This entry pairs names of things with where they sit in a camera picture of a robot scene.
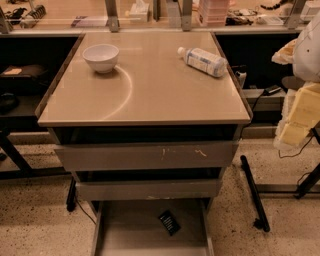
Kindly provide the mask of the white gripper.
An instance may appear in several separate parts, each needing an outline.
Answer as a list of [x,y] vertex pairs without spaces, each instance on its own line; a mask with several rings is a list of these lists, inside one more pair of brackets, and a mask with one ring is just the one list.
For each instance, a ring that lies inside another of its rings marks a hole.
[[291,150],[301,146],[319,122],[320,83],[305,82],[298,90],[289,89],[275,132],[274,147]]

